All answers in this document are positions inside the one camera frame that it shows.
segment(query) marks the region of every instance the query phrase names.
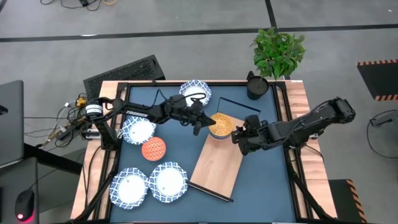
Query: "bowl with blue pattern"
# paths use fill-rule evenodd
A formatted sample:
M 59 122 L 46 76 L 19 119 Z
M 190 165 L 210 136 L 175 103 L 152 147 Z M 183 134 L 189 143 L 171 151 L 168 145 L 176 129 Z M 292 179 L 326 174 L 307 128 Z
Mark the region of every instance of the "bowl with blue pattern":
M 123 139 L 130 144 L 144 144 L 155 134 L 156 124 L 146 118 L 131 116 L 123 123 Z
M 123 169 L 112 179 L 109 188 L 111 202 L 126 210 L 140 206 L 147 195 L 148 181 L 148 177 L 138 168 Z
M 165 162 L 157 166 L 149 176 L 149 188 L 154 198 L 170 203 L 187 191 L 187 181 L 187 172 L 176 162 Z
M 180 95 L 183 96 L 188 96 L 191 94 L 195 93 L 204 93 L 206 97 L 203 95 L 193 95 L 186 97 L 185 101 L 187 102 L 187 106 L 191 106 L 193 104 L 193 100 L 191 98 L 203 98 L 200 101 L 203 103 L 203 106 L 205 106 L 211 97 L 211 89 L 207 85 L 207 83 L 200 81 L 200 80 L 190 80 L 180 86 Z

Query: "gray carpet floor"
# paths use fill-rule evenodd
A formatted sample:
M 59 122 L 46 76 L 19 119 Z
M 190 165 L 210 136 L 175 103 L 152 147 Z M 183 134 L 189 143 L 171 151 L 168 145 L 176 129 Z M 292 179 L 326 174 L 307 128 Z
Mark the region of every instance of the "gray carpet floor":
M 73 0 L 63 3 L 79 5 Z M 395 0 L 271 3 L 279 27 L 398 23 Z M 269 26 L 263 0 L 118 0 L 112 6 L 101 5 L 95 12 L 64 9 L 59 1 L 43 6 L 39 0 L 26 0 L 23 4 L 8 0 L 0 12 L 0 39 Z M 357 112 L 352 123 L 330 126 L 320 138 L 329 179 L 354 181 L 369 222 L 396 223 L 398 161 L 370 150 L 366 125 L 377 113 L 398 109 L 398 102 L 374 101 L 356 62 L 398 58 L 398 29 L 296 34 L 305 35 L 307 52 L 292 79 L 304 81 L 310 106 L 340 96 Z M 0 42 L 0 83 L 24 81 L 26 116 L 55 116 L 65 102 L 84 92 L 84 79 L 151 54 L 156 55 L 168 80 L 243 79 L 249 70 L 255 70 L 249 47 L 254 37 L 255 34 L 216 34 Z M 52 120 L 25 121 L 26 131 L 52 126 Z M 369 137 L 380 153 L 398 156 L 396 132 L 386 125 L 371 128 Z M 43 140 L 25 139 L 32 145 Z M 67 148 L 52 152 L 77 158 L 85 145 L 76 138 Z M 48 168 L 40 167 L 39 176 L 46 172 Z M 58 171 L 54 174 L 40 183 L 41 223 L 68 220 L 72 209 L 78 177 Z

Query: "black and orange hazard tape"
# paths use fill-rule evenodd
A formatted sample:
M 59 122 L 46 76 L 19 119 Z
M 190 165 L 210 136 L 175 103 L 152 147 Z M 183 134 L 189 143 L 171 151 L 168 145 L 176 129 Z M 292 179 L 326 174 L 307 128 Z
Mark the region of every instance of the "black and orange hazard tape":
M 365 217 L 365 213 L 363 212 L 363 207 L 361 205 L 361 202 L 359 201 L 358 193 L 357 193 L 357 191 L 355 189 L 355 186 L 354 186 L 354 182 L 352 180 L 349 180 L 349 179 L 347 179 L 346 181 L 347 181 L 347 183 L 348 183 L 348 185 L 349 185 L 349 187 L 351 189 L 351 192 L 353 193 L 353 198 L 354 198 L 354 201 L 355 201 L 355 204 L 356 204 L 356 208 L 358 209 L 359 216 L 361 217 L 361 221 L 363 223 L 367 223 L 366 217 Z
M 376 101 L 398 100 L 398 59 L 358 62 L 356 66 Z

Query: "table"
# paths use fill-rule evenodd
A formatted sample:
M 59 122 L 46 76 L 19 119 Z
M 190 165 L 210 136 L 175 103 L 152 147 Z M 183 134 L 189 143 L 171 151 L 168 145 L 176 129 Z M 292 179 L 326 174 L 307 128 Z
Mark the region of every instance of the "table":
M 246 80 L 205 80 L 208 83 L 216 83 L 216 82 L 229 82 L 229 83 L 245 83 Z M 171 82 L 185 82 L 181 81 L 157 81 L 157 83 L 171 83 Z M 100 96 L 106 96 L 108 98 L 114 98 L 117 93 L 118 88 L 117 81 L 103 82 L 103 86 L 101 89 Z M 129 81 L 129 83 L 151 83 L 151 81 Z M 284 83 L 281 82 L 283 86 L 286 87 L 286 93 L 289 98 L 289 109 L 291 110 L 291 115 L 293 118 L 301 116 L 309 111 L 308 101 L 305 94 L 304 86 L 301 81 L 286 81 Z M 121 98 L 124 99 L 126 92 L 121 92 Z M 283 106 L 284 102 L 282 94 L 278 94 L 280 101 L 280 110 L 282 112 L 282 117 L 287 120 L 289 110 L 286 111 L 286 108 Z M 118 117 L 116 121 L 117 124 L 121 123 L 121 116 Z M 309 146 L 314 147 L 315 149 L 319 149 L 319 145 L 316 141 L 309 141 Z M 100 146 L 99 140 L 92 140 L 88 143 L 87 152 L 85 156 L 85 169 L 86 174 L 88 173 L 88 164 L 95 152 L 95 150 Z M 97 155 L 93 159 L 93 165 L 91 168 L 91 177 L 90 177 L 90 187 L 88 191 L 88 198 L 94 196 L 98 189 L 98 183 L 100 181 L 100 174 L 103 169 L 103 161 L 105 157 L 104 151 L 98 151 Z M 114 153 L 112 152 L 109 157 L 109 164 L 107 170 L 110 170 L 110 167 L 113 163 Z M 325 211 L 333 217 L 336 217 L 335 207 L 333 204 L 333 199 L 331 197 L 330 188 L 328 185 L 328 179 L 326 176 L 325 167 L 323 165 L 321 157 L 312 151 L 303 149 L 301 154 L 302 167 L 305 174 L 305 180 L 307 181 L 307 187 L 318 203 L 325 209 Z M 298 197 L 298 207 L 300 210 L 300 217 L 307 217 L 307 213 L 305 212 L 305 204 L 302 198 L 302 194 L 297 189 L 297 197 Z M 99 210 L 96 212 L 98 218 L 104 218 L 106 214 L 106 205 L 108 202 L 109 193 L 106 191 L 103 195 L 103 199 L 99 206 Z M 80 176 L 79 186 L 76 191 L 75 203 L 73 205 L 73 210 L 71 214 L 71 218 L 77 217 L 84 209 L 84 201 L 85 201 L 85 191 L 83 184 L 83 175 Z
M 0 169 L 1 221 L 0 223 L 18 223 L 15 216 L 17 196 L 27 190 L 37 180 L 37 159 L 29 158 Z M 32 187 L 35 194 L 34 213 L 27 223 L 39 223 L 39 188 Z

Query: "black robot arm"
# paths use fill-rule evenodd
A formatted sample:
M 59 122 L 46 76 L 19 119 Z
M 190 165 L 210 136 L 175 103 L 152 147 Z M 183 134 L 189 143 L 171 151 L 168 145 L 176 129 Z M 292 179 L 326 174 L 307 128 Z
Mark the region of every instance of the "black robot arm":
M 90 124 L 95 124 L 101 134 L 102 149 L 108 150 L 115 150 L 118 148 L 116 131 L 109 127 L 107 122 L 117 114 L 128 114 L 147 118 L 150 122 L 156 124 L 164 124 L 170 119 L 175 119 L 180 121 L 183 126 L 189 124 L 194 126 L 194 135 L 198 135 L 201 128 L 216 123 L 203 112 L 203 104 L 200 100 L 194 100 L 191 107 L 187 107 L 185 98 L 186 96 L 175 95 L 159 105 L 152 106 L 125 102 L 120 99 L 111 100 L 105 97 L 97 98 L 86 106 L 86 118 Z M 112 108 L 107 108 L 109 112 L 105 115 L 103 115 L 103 104 L 105 104 L 105 107 L 112 104 Z
M 308 114 L 291 121 L 268 124 L 257 115 L 245 118 L 243 127 L 232 132 L 232 141 L 239 144 L 243 155 L 286 145 L 302 147 L 312 134 L 321 135 L 330 124 L 345 124 L 354 120 L 355 111 L 347 100 L 335 98 L 318 105 Z

